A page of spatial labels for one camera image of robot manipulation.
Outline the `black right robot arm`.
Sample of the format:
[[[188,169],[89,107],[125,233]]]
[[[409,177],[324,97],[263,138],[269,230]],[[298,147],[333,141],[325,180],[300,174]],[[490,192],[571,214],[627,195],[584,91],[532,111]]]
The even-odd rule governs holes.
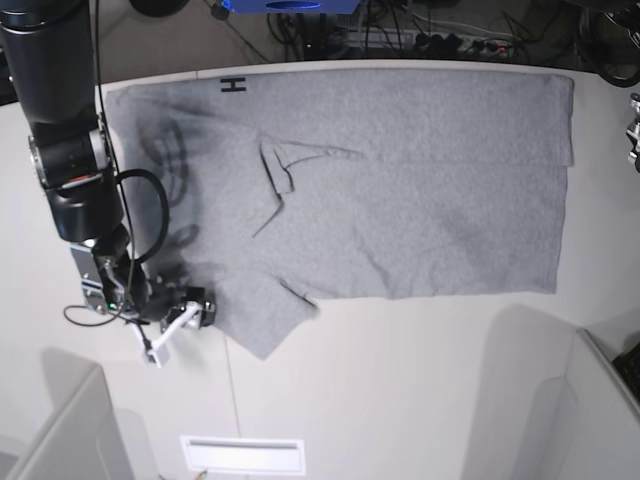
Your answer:
[[[204,289],[150,279],[143,265],[168,236],[169,200],[152,172],[120,171],[99,92],[99,20],[88,1],[4,1],[1,43],[30,127],[32,164],[60,238],[69,243],[87,309],[141,328],[168,328],[189,306],[196,327],[214,322]],[[123,183],[144,179],[160,207],[159,232],[141,256]]]

